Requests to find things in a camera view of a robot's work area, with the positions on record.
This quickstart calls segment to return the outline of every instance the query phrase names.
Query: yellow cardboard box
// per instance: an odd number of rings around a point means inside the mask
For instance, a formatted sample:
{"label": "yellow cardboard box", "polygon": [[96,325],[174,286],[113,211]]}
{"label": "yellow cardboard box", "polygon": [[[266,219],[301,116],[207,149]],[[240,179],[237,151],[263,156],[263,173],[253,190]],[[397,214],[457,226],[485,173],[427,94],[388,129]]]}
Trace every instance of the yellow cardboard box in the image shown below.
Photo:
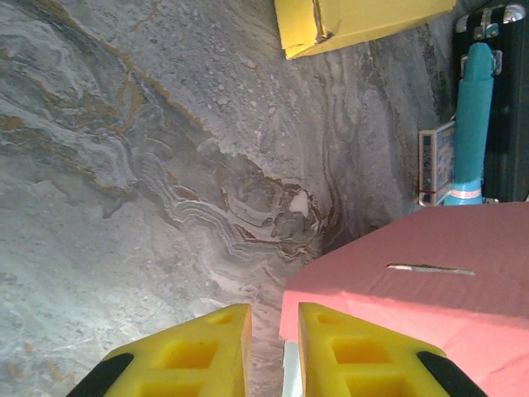
{"label": "yellow cardboard box", "polygon": [[456,0],[275,0],[287,59],[320,54],[419,26]]}

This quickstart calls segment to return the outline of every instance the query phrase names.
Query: black case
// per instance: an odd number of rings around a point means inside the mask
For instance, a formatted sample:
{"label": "black case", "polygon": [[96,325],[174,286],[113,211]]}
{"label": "black case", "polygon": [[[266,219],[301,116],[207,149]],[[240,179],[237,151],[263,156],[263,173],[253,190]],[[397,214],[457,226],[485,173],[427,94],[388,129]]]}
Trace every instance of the black case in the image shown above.
{"label": "black case", "polygon": [[493,101],[488,125],[483,196],[525,201],[529,194],[529,0],[492,1],[455,26],[456,81],[476,42],[495,55]]}

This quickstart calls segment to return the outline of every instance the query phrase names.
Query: gray marble surface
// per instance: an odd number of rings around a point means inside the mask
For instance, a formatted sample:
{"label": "gray marble surface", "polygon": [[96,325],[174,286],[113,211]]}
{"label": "gray marble surface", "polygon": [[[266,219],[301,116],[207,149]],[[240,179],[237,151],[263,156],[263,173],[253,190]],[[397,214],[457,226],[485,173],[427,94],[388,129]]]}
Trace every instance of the gray marble surface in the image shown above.
{"label": "gray marble surface", "polygon": [[412,210],[470,3],[287,61],[270,0],[2,0],[0,395],[239,302],[279,395],[286,279]]}

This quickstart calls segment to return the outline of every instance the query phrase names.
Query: pink surface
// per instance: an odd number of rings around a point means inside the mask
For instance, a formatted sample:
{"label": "pink surface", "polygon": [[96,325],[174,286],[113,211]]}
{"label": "pink surface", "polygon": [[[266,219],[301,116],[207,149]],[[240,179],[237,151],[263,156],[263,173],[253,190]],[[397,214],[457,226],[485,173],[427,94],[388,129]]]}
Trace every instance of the pink surface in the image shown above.
{"label": "pink surface", "polygon": [[529,396],[529,203],[423,209],[314,261],[284,294],[280,335],[295,342],[299,302],[432,343],[490,396]]}

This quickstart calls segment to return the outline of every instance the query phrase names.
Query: teal bottle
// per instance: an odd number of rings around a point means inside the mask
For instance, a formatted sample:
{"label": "teal bottle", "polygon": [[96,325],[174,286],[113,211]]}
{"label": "teal bottle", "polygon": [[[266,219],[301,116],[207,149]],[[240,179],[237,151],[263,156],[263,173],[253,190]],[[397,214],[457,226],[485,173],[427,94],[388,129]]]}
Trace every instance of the teal bottle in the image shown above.
{"label": "teal bottle", "polygon": [[493,96],[494,60],[484,43],[469,49],[455,117],[454,188],[444,205],[483,203],[481,178]]}

